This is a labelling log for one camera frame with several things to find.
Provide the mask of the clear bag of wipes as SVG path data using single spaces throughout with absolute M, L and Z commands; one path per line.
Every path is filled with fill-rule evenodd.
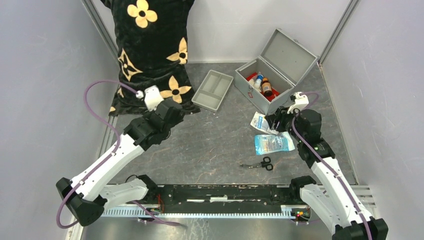
M 252 118 L 252 120 L 250 122 L 250 125 L 254 129 L 256 129 L 256 130 L 258 130 L 258 131 L 260 131 L 260 132 L 262 132 L 264 134 L 268 134 L 268 135 L 279 135 L 279 132 L 278 131 L 271 130 L 270 129 L 269 124 L 268 124 L 267 120 L 265 119 L 265 115 L 264 114 L 261 114 L 261 113 L 259 113 L 257 111 L 253 115 L 253 118 Z

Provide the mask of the red first aid pouch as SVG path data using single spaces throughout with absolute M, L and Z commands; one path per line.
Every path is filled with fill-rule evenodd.
M 260 87 L 260 89 L 255 89 L 254 87 L 253 87 L 253 84 L 254 84 L 254 80 L 255 80 L 255 78 L 256 78 L 256 76 L 258 75 L 259 73 L 257 73 L 257 72 L 254 72 L 254 73 L 252 73 L 251 75 L 249 75 L 247 78 L 246 78 L 246 81 L 249 83 L 249 85 L 250 85 L 250 87 L 252 88 L 252 89 L 254 89 L 254 90 L 256 90 L 257 92 L 259 92 L 260 94 L 262 94 L 263 95 L 263 92 L 262 92 L 262 88 Z M 271 102 L 273 99 L 275 99 L 278 95 L 279 95 L 280 93 L 278 92 L 278 91 L 276 91 L 273 87 L 272 87 L 272 95 L 271 96 L 269 96 L 269 97 L 265 97 L 264 95 L 264 97 L 269 101 L 269 102 Z

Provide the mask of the blue gauze packet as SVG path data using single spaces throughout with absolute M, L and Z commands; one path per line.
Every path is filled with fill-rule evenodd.
M 259 134 L 254 137 L 256 155 L 265 155 L 276 152 L 290 152 L 295 150 L 292 137 L 288 132 L 279 135 Z

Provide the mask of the amber pill bottle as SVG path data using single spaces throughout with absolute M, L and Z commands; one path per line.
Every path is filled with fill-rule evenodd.
M 261 82 L 262 93 L 265 97 L 270 97 L 273 94 L 272 86 L 268 78 L 264 77 Z

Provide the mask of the silver metal case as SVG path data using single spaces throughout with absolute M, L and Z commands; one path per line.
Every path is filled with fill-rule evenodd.
M 272 114 L 290 99 L 295 87 L 316 65 L 318 58 L 296 39 L 276 28 L 262 53 L 235 70 L 234 84 L 259 112 Z M 278 95 L 268 100 L 249 84 L 247 78 L 253 73 L 261 73 L 267 78 Z

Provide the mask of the black handled scissors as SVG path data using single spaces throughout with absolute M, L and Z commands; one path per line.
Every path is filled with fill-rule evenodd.
M 261 162 L 255 164 L 241 164 L 240 167 L 247 169 L 265 168 L 267 171 L 272 171 L 274 166 L 269 156 L 265 156 Z

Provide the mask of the grey plastic divider tray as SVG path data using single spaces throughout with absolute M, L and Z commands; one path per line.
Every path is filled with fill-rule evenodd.
M 207 110 L 216 113 L 221 106 L 230 86 L 233 76 L 215 70 L 209 70 L 191 101 Z

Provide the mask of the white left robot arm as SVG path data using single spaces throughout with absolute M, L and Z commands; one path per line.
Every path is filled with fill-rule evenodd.
M 170 98 L 161 101 L 153 111 L 134 118 L 110 149 L 90 167 L 72 179 L 59 179 L 55 186 L 62 202 L 56 214 L 57 225 L 67 229 L 60 221 L 64 207 L 75 217 L 76 224 L 86 227 L 104 211 L 118 205 L 138 200 L 153 203 L 157 190 L 139 178 L 118 185 L 108 183 L 136 157 L 166 140 L 171 128 L 181 123 L 184 115 L 177 102 Z

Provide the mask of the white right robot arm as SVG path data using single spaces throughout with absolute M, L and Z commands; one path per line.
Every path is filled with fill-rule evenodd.
M 289 199 L 306 203 L 318 215 L 333 240 L 385 240 L 389 227 L 367 210 L 344 177 L 336 155 L 322 137 L 322 116 L 312 109 L 290 111 L 282 107 L 265 116 L 271 130 L 287 133 L 297 141 L 301 159 L 325 190 L 309 175 L 293 178 Z

